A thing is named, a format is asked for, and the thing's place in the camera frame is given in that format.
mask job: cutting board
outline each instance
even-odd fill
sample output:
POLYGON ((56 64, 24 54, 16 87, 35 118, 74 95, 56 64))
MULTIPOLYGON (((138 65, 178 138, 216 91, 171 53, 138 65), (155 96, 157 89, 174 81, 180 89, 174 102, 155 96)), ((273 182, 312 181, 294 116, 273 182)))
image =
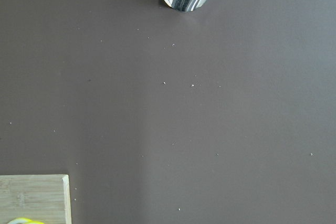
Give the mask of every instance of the cutting board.
POLYGON ((17 217, 71 224, 68 175, 0 176, 0 224, 17 217))

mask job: brown table surface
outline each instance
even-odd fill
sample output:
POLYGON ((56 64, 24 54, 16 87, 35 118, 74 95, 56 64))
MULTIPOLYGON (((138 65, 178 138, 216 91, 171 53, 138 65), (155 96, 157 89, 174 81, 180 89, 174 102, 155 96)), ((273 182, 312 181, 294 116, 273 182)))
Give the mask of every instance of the brown table surface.
POLYGON ((0 22, 0 174, 69 174, 74 224, 336 222, 336 0, 0 0, 0 22))

